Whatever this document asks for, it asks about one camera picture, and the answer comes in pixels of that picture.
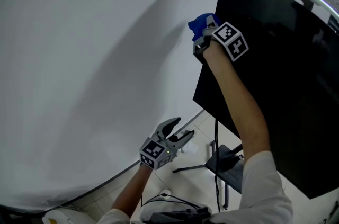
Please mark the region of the person's left forearm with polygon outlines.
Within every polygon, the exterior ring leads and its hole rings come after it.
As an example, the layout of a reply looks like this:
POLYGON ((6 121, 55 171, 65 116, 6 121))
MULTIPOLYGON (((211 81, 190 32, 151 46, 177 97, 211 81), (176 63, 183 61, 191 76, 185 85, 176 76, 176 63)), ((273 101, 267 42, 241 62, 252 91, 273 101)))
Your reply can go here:
POLYGON ((141 200, 142 193, 152 172, 153 170, 150 167, 141 164, 135 175, 115 199, 111 209, 118 209, 130 218, 141 200))

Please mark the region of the person's white shoe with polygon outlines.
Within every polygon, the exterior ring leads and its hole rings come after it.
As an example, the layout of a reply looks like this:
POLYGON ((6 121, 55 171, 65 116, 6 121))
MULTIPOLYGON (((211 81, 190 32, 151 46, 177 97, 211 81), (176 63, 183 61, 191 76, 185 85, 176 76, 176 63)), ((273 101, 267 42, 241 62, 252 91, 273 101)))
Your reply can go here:
POLYGON ((171 198, 171 196, 172 196, 171 190, 164 189, 160 192, 160 194, 158 195, 158 198, 160 200, 168 200, 171 198))

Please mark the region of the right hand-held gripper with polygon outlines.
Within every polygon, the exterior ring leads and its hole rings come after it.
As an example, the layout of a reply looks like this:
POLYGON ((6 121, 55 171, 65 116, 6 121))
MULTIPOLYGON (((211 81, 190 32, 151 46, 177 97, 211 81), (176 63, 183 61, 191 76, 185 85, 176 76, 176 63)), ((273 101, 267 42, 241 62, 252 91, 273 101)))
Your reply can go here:
POLYGON ((206 17, 206 29, 203 30, 203 35, 193 42, 193 55, 202 64, 205 62, 202 54, 209 47, 210 40, 219 42, 232 62, 249 50, 243 34, 228 22, 220 26, 220 18, 216 15, 206 17))

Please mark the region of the blue cloth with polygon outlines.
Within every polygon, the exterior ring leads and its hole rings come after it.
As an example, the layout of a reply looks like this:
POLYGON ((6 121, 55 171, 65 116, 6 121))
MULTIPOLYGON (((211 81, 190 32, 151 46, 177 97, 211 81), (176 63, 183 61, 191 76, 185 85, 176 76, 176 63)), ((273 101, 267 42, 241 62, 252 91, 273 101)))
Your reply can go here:
POLYGON ((203 30, 206 29, 206 17, 208 15, 215 15, 215 14, 204 13, 198 16, 193 21, 188 22, 188 27, 194 34, 192 41, 196 41, 198 38, 200 38, 203 35, 203 30))

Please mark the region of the long ceiling light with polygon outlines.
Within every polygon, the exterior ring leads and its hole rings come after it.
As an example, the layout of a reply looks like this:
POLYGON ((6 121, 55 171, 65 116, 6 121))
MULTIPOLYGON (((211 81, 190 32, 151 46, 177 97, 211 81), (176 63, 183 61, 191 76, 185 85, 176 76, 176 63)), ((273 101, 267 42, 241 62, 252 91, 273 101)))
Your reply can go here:
POLYGON ((326 0, 316 0, 318 3, 322 4, 324 8, 331 12, 336 18, 339 19, 339 12, 326 0))

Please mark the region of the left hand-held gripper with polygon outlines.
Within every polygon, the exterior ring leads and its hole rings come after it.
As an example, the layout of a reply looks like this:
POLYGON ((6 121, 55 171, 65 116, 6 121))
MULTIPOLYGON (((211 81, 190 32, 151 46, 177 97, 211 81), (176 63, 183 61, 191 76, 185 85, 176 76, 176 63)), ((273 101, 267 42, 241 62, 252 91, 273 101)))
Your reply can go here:
POLYGON ((185 146, 194 136, 194 130, 186 131, 182 136, 173 134, 174 127, 181 121, 181 117, 168 119, 160 123, 155 135, 147 138, 139 150, 140 161, 153 170, 160 169, 173 161, 177 151, 185 146))

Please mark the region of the white and yellow container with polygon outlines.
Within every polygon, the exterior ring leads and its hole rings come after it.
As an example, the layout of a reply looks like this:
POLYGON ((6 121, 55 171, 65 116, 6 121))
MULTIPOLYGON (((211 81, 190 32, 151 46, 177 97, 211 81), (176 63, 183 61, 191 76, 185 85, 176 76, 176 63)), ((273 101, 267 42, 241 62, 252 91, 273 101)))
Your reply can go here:
POLYGON ((42 217, 43 224, 96 224, 96 220, 79 209, 59 207, 46 212, 42 217))

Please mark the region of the person's right forearm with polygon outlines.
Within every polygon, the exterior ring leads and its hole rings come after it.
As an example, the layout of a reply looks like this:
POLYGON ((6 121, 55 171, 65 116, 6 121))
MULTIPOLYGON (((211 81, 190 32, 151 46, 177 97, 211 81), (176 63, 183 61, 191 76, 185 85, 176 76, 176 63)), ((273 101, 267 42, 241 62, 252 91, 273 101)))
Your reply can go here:
POLYGON ((270 150, 269 131, 261 109, 235 72, 222 45, 214 40, 203 52, 222 91, 229 113, 240 135, 244 162, 270 150))

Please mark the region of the large black panel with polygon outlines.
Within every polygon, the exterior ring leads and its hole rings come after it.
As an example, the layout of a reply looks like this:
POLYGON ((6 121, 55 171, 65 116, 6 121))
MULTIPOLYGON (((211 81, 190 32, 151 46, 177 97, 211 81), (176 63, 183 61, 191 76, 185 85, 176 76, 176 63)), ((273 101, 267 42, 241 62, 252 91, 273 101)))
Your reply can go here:
POLYGON ((310 199, 338 189, 339 35, 294 0, 218 0, 216 15, 278 171, 310 199))

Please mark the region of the black chest-mounted device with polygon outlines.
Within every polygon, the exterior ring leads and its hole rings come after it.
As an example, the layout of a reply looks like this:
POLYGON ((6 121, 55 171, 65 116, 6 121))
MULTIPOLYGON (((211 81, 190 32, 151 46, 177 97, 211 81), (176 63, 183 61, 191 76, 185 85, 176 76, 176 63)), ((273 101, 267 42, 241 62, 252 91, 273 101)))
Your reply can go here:
POLYGON ((153 213, 147 224, 203 224, 211 217, 207 207, 183 211, 153 213))

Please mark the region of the dark grey screen stand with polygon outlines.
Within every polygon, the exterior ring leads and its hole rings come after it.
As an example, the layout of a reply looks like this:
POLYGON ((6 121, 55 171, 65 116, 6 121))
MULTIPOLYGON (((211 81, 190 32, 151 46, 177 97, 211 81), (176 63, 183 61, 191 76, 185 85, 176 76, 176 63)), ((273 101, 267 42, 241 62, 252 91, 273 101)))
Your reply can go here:
POLYGON ((225 199, 223 209, 228 210, 229 207, 229 188, 231 187, 239 194, 242 193, 242 180, 244 169, 244 157, 242 154, 238 154, 243 150, 242 144, 238 145, 234 149, 229 149, 225 145, 220 145, 216 148, 216 142, 210 143, 212 156, 209 160, 198 166, 183 167, 173 170, 173 173, 181 171, 188 171, 199 168, 207 168, 213 172, 219 179, 225 183, 225 199))

